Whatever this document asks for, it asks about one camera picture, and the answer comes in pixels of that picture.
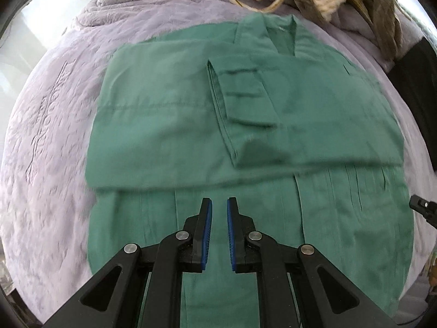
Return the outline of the green garment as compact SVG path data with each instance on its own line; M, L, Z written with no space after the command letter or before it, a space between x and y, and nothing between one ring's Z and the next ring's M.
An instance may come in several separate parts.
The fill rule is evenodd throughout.
M413 252L404 139L369 73L299 20L254 14L119 48L87 153L88 261L149 246L212 200L207 269L182 327L258 327L256 279L233 273L227 201L281 244L316 247L392 315Z

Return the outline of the lavender quilt bedspread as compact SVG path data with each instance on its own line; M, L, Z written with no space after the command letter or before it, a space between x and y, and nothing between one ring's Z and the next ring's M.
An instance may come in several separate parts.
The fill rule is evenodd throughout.
M256 8L270 5L269 0L239 1ZM305 19L293 0L273 13L253 12L230 0L91 0L30 73L4 142L1 239L13 283L37 319L47 321L95 273L87 256L90 213L96 204L86 180L87 153L113 54L125 45L254 14L299 20L317 40L377 80L404 139L409 197L436 197L436 173L424 139L387 77L395 58L382 56L372 30L353 6L343 5L330 22L317 24ZM413 252L400 299L436 245L436 230L411 211Z

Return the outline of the black garment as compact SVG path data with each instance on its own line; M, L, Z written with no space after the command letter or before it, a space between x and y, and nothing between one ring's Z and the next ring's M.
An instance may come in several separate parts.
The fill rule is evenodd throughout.
M436 51L428 40L400 58L388 78L413 114L436 169Z

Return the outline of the olive brown garment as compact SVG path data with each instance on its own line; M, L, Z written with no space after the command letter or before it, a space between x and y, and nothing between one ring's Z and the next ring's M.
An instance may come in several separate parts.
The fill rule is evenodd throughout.
M395 58L401 48L401 24L395 13L396 0L346 0L343 4L346 3L351 4L368 24L382 56L385 59Z

